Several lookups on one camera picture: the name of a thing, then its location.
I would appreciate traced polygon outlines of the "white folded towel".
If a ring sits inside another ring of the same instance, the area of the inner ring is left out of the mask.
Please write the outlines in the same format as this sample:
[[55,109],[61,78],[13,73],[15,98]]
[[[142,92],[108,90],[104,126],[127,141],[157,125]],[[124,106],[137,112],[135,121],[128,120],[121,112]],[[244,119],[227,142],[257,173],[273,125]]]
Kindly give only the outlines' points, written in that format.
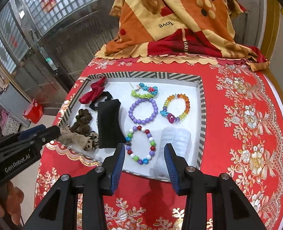
[[169,179],[164,159],[164,147],[169,143],[173,146],[176,155],[187,158],[191,147],[191,133],[184,128],[166,127],[163,129],[157,160],[152,169],[154,177],[159,179]]

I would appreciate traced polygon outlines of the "dark red velvet bow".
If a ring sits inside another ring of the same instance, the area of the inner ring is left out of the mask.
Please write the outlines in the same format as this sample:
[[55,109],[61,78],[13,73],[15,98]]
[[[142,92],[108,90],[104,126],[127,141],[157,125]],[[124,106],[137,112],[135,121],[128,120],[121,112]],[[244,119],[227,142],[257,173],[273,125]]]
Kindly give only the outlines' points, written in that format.
[[106,81],[106,77],[102,77],[99,81],[91,84],[91,91],[85,93],[79,99],[81,104],[89,104],[97,99],[104,91],[104,83]]

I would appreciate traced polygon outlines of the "red bag on floor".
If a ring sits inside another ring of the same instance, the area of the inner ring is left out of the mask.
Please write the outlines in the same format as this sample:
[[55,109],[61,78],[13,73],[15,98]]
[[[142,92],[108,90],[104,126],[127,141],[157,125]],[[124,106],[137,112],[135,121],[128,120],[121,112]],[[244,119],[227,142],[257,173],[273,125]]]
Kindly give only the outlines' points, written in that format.
[[43,107],[35,99],[32,100],[28,108],[23,112],[23,118],[34,124],[37,124],[43,115]]

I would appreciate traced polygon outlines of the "red floral embroidered tablecloth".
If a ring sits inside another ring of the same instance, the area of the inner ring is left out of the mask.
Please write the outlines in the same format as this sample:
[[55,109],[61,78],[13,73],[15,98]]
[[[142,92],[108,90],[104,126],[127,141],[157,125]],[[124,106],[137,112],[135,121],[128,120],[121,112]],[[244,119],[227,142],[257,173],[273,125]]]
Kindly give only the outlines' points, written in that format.
[[[198,75],[206,102],[203,173],[229,174],[267,229],[283,229],[283,105],[262,72],[238,62],[204,59],[196,64],[93,59],[66,97],[59,123],[91,74],[164,71]],[[109,229],[180,229],[185,197],[169,183],[124,173],[119,188],[104,199]]]

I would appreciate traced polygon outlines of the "orange cream love blanket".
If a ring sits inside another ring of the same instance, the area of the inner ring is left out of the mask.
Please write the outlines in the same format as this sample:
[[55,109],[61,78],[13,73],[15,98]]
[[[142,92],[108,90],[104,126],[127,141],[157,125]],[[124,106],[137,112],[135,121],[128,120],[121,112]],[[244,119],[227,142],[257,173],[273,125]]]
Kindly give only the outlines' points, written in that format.
[[239,59],[252,71],[269,61],[254,46],[234,41],[232,18],[245,12],[237,0],[114,0],[117,36],[96,54],[121,59],[204,55]]

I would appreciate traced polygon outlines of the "black fabric pouch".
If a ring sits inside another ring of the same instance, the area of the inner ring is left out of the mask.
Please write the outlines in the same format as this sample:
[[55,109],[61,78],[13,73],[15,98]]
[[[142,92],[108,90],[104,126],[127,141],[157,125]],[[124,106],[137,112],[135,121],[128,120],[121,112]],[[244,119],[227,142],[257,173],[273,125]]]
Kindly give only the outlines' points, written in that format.
[[119,143],[125,143],[126,138],[120,128],[118,99],[99,102],[97,108],[98,136],[100,149],[115,149]]

